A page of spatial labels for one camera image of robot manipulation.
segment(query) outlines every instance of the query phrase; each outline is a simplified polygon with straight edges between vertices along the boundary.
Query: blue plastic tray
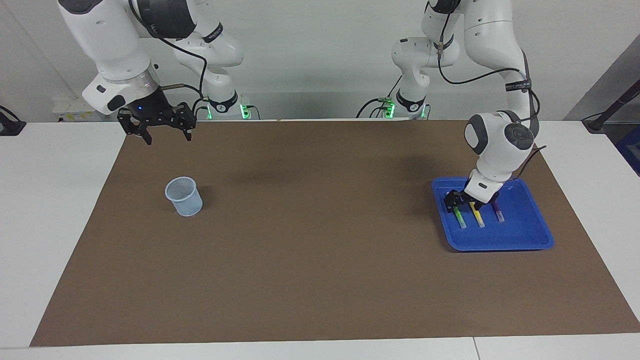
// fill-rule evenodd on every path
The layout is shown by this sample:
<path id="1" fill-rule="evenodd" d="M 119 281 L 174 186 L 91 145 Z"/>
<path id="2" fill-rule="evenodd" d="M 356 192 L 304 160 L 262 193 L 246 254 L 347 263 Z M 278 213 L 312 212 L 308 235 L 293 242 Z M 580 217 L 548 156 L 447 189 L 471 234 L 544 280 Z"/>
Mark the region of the blue plastic tray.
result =
<path id="1" fill-rule="evenodd" d="M 544 250 L 554 246 L 554 238 L 529 188 L 522 180 L 508 181 L 498 197 L 505 222 L 500 223 L 491 205 L 480 209 L 486 227 L 480 228 L 469 205 L 460 207 L 467 228 L 462 229 L 453 213 L 448 213 L 444 197 L 462 190 L 465 177 L 439 177 L 431 183 L 449 244 L 458 251 Z"/>

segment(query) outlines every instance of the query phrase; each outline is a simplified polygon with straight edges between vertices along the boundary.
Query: purple marker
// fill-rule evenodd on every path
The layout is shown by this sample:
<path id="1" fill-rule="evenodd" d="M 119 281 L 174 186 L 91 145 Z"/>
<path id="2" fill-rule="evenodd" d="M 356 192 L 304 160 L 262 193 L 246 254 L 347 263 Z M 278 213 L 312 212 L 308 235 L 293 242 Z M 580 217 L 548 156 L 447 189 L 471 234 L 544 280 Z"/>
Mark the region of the purple marker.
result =
<path id="1" fill-rule="evenodd" d="M 500 207 L 498 206 L 498 201 L 493 201 L 491 206 L 493 206 L 493 210 L 495 211 L 495 215 L 498 217 L 498 221 L 504 222 L 504 215 L 502 215 L 502 210 L 500 210 Z"/>

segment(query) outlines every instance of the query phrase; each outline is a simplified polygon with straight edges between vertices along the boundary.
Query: light blue cup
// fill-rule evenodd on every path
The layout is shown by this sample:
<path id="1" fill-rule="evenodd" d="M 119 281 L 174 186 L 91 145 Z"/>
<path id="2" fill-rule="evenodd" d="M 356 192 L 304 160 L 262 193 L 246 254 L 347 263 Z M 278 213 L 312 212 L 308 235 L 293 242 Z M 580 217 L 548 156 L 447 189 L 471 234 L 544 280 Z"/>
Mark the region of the light blue cup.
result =
<path id="1" fill-rule="evenodd" d="M 202 209 L 202 198 L 196 182 L 190 177 L 171 180 L 164 189 L 164 196 L 173 203 L 178 214 L 184 217 L 192 217 Z"/>

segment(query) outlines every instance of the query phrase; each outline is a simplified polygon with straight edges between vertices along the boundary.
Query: marker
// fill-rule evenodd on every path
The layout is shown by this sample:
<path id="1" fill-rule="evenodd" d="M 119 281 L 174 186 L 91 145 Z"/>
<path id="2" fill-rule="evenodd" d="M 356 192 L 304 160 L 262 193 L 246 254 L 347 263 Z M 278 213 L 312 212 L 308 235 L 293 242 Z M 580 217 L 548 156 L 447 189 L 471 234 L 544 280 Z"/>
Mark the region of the marker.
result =
<path id="1" fill-rule="evenodd" d="M 493 201 L 491 205 L 493 206 L 493 210 L 495 211 L 495 216 L 498 217 L 498 221 L 504 222 L 504 215 L 502 214 L 502 210 L 500 210 L 500 206 L 498 206 L 498 201 Z"/>
<path id="2" fill-rule="evenodd" d="M 485 227 L 484 220 L 482 220 L 482 215 L 480 215 L 480 211 L 476 210 L 475 202 L 469 202 L 469 205 L 471 205 L 471 211 L 473 211 L 474 215 L 476 216 L 476 220 L 478 221 L 478 225 L 480 227 Z"/>
<path id="3" fill-rule="evenodd" d="M 460 213 L 460 209 L 458 209 L 458 207 L 456 206 L 455 208 L 453 208 L 453 213 L 456 214 L 456 218 L 458 219 L 458 223 L 460 224 L 460 227 L 463 229 L 467 228 L 467 223 L 465 222 L 465 219 L 462 218 L 462 214 Z"/>

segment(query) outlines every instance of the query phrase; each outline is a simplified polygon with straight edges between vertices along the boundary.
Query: white tabletop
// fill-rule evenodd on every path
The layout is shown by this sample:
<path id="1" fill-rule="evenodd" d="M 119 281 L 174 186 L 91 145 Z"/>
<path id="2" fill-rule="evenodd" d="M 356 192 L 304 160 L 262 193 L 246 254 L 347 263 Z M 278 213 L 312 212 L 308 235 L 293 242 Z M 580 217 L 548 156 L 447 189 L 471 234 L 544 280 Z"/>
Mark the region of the white tabletop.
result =
<path id="1" fill-rule="evenodd" d="M 123 140 L 117 123 L 0 138 L 0 359 L 638 359 L 640 334 L 26 348 Z M 536 142 L 640 317 L 640 178 L 582 124 L 544 122 Z"/>

